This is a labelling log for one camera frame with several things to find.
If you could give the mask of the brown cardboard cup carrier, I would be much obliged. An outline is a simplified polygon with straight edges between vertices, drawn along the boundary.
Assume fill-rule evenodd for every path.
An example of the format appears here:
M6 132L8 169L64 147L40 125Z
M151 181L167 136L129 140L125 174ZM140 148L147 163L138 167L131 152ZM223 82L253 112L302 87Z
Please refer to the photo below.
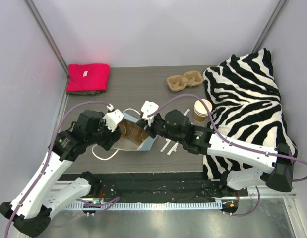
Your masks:
M167 78L167 86L172 92L179 92L186 87L195 87L203 83L200 72L192 70L184 75L173 75Z

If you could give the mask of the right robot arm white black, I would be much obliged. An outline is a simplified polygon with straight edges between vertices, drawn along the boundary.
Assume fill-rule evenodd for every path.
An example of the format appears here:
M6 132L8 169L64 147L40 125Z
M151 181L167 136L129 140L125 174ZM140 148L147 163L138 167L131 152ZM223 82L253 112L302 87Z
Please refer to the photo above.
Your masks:
M218 188L221 194L231 195L248 186L266 185L279 192L291 192L294 164L286 157L291 150L280 143L276 148L266 147L231 138L221 139L214 130L193 125L178 110L165 117L151 115L148 109L141 112L144 129L154 138L157 135L175 141L192 154L225 157L250 168L222 173Z

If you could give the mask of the light blue paper bag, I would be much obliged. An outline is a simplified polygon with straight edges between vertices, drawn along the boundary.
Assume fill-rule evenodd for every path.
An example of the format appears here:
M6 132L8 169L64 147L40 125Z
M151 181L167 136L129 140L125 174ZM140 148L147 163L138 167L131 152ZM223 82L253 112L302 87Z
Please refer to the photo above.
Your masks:
M127 111L136 112L140 115L140 112L133 108L127 108L123 111L124 119L119 123L119 128L122 131L120 139L115 143L112 149L115 149L114 153L107 158L102 158L96 154L95 148L98 147L95 144L91 148L93 156L99 160L107 161L114 157L119 151L149 151L153 146L156 138L152 138L136 123L139 121L136 117L127 113Z

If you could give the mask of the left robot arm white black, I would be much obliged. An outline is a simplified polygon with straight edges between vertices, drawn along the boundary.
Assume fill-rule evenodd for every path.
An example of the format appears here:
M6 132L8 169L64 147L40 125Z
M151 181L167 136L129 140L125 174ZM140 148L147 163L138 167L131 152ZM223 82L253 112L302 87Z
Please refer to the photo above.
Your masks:
M0 205L0 213L21 233L35 238L52 218L71 202L99 195L101 182L90 172L83 172L74 182L49 195L55 182L77 157L94 144L106 151L122 134L119 123L124 119L120 110L104 114L93 110L82 112L70 129L54 136L45 158L22 192L11 202Z

